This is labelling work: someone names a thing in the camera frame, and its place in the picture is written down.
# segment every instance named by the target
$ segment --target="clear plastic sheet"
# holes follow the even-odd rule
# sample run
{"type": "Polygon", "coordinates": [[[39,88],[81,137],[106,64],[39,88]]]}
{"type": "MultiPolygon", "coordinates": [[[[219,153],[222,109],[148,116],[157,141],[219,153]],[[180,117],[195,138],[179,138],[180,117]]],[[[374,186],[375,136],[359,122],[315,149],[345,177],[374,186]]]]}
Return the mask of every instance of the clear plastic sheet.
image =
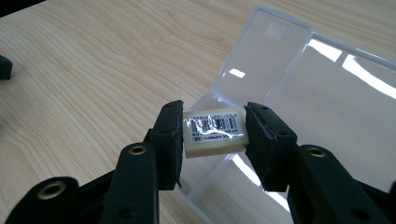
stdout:
{"type": "MultiPolygon", "coordinates": [[[[210,92],[191,109],[270,106],[352,176],[388,191],[396,178],[396,63],[256,7],[210,92]]],[[[183,161],[180,196],[207,223],[292,223],[286,194],[262,190],[244,152],[183,161]]]]}

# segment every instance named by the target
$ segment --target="label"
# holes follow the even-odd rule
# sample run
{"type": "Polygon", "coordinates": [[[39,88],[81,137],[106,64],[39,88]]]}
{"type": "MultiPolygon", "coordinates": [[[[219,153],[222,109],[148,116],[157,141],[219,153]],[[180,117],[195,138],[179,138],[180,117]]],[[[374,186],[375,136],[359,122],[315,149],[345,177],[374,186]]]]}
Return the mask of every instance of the label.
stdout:
{"type": "Polygon", "coordinates": [[[195,114],[185,118],[191,143],[230,141],[244,137],[237,111],[195,114]]]}

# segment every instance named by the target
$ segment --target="black object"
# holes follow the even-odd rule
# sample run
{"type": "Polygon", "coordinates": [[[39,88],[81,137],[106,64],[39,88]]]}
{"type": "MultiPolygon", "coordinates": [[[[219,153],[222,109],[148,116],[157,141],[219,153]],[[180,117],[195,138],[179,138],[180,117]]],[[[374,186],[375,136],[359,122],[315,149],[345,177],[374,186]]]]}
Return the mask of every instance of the black object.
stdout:
{"type": "Polygon", "coordinates": [[[165,105],[143,143],[122,150],[114,171],[82,187],[71,177],[45,180],[6,223],[158,223],[158,190],[174,189],[180,178],[182,106],[165,105]]]}
{"type": "Polygon", "coordinates": [[[150,142],[156,148],[159,189],[174,189],[183,159],[182,117],[183,103],[174,101],[163,106],[150,134],[150,142]]]}
{"type": "Polygon", "coordinates": [[[31,7],[44,1],[45,0],[2,0],[2,6],[0,7],[0,17],[4,17],[8,14],[27,7],[31,7]]]}
{"type": "Polygon", "coordinates": [[[290,158],[295,151],[297,135],[269,107],[248,103],[247,157],[262,186],[268,191],[286,191],[290,158]]]}
{"type": "Polygon", "coordinates": [[[327,149],[301,146],[268,107],[248,103],[246,154],[264,189],[285,191],[294,223],[395,222],[395,184],[389,194],[354,180],[327,149]]]}
{"type": "Polygon", "coordinates": [[[10,79],[12,70],[12,62],[0,55],[0,80],[10,79]]]}
{"type": "MultiPolygon", "coordinates": [[[[114,171],[78,187],[55,177],[12,210],[14,223],[158,223],[159,189],[173,189],[182,157],[182,105],[165,105],[143,143],[122,150],[114,171]]],[[[389,193],[356,181],[327,149],[296,145],[297,135],[269,107],[248,103],[247,156],[268,191],[286,191],[295,223],[396,223],[389,193]]]]}

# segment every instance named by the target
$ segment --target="wood grain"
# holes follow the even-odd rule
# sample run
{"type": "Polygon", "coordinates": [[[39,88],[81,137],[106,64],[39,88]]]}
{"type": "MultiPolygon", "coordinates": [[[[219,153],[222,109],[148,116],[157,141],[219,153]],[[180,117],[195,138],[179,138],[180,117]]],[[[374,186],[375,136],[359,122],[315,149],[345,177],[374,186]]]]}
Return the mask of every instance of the wood grain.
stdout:
{"type": "MultiPolygon", "coordinates": [[[[162,105],[193,105],[259,3],[396,61],[394,1],[49,0],[2,18],[14,66],[0,82],[0,222],[44,179],[82,185],[114,169],[162,105]]],[[[202,220],[162,192],[161,222],[202,220]]]]}

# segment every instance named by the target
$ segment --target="white eraser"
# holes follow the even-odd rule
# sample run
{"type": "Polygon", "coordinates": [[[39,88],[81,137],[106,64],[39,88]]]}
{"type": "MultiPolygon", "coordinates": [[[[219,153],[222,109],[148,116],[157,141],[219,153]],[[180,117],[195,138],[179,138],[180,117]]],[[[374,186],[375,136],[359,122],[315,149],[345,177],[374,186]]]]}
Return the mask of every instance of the white eraser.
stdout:
{"type": "Polygon", "coordinates": [[[186,158],[245,150],[248,132],[239,107],[183,113],[186,158]]]}

